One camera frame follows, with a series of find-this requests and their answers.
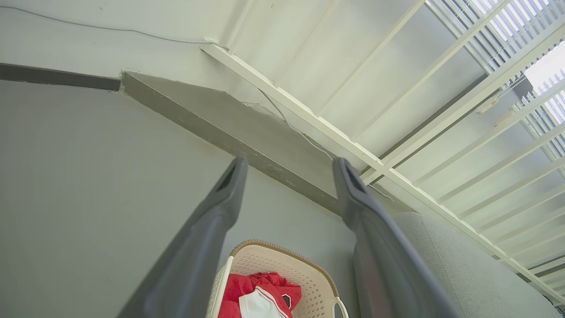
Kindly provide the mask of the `white ladder-like metal frame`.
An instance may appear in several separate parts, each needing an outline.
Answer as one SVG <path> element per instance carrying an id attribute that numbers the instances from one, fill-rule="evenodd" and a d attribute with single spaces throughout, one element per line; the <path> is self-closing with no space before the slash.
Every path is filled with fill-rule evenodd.
<path id="1" fill-rule="evenodd" d="M 522 123 L 496 94 L 562 38 L 560 18 L 492 74 L 464 50 L 510 0 L 460 38 L 426 0 L 240 0 L 228 38 L 202 50 L 302 133 L 414 211 L 442 217 L 565 305 L 565 120 Z"/>

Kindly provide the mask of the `dark grey baseboard strip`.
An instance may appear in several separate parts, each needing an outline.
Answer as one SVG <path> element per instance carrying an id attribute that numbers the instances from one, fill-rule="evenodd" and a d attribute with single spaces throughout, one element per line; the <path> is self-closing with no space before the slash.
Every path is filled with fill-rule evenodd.
<path id="1" fill-rule="evenodd" d="M 0 63 L 0 80 L 117 92 L 121 79 Z"/>

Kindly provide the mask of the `cream perforated plastic laundry basket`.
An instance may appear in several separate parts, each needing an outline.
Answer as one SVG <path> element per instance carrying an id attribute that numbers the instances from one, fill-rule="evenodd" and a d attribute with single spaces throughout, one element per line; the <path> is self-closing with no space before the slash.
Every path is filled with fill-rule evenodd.
<path id="1" fill-rule="evenodd" d="M 218 272 L 206 318 L 218 318 L 228 276 L 276 272 L 302 288 L 293 318 L 349 318 L 331 276 L 319 265 L 289 249 L 263 240 L 246 240 L 230 253 Z"/>

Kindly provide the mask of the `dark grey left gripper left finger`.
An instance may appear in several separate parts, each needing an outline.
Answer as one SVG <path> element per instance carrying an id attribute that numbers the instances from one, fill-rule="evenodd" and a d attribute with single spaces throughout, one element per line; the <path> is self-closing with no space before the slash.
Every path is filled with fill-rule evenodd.
<path id="1" fill-rule="evenodd" d="M 205 318 L 225 236 L 237 222 L 248 159 L 236 157 L 117 318 Z"/>

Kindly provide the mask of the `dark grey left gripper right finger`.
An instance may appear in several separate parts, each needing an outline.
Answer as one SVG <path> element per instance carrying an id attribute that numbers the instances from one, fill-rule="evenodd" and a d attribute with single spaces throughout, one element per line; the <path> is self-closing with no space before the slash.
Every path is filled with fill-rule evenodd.
<path id="1" fill-rule="evenodd" d="M 361 318 L 460 318 L 415 248 L 343 157 L 332 171 L 340 215 L 355 233 Z"/>

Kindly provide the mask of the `white window blinds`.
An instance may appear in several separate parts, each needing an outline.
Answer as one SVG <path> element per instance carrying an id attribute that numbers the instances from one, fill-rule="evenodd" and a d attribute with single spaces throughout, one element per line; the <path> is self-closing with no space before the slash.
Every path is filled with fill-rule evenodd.
<path id="1" fill-rule="evenodd" d="M 426 6 L 455 38 L 460 38 L 502 1 L 426 0 Z M 492 74 L 560 18 L 565 18 L 565 0 L 510 0 L 464 45 L 464 50 Z M 496 100 L 514 91 L 520 101 L 510 110 L 516 113 L 559 84 L 565 84 L 565 31 L 547 51 L 502 84 Z M 522 123 L 537 137 L 564 120 L 565 88 L 534 108 Z"/>

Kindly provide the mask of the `white garment with red trim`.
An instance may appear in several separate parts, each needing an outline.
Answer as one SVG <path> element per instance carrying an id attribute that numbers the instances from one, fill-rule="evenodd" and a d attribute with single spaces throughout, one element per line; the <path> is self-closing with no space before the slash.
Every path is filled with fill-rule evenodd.
<path id="1" fill-rule="evenodd" d="M 241 318 L 293 318 L 284 296 L 276 289 L 257 286 L 238 302 Z"/>

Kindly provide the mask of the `light grey fabric sofa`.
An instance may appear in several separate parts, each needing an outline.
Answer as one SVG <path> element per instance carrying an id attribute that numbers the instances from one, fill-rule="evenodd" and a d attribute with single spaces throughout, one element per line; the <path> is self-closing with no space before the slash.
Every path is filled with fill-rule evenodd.
<path id="1" fill-rule="evenodd" d="M 393 219 L 462 318 L 562 318 L 545 296 L 456 229 L 416 212 Z"/>

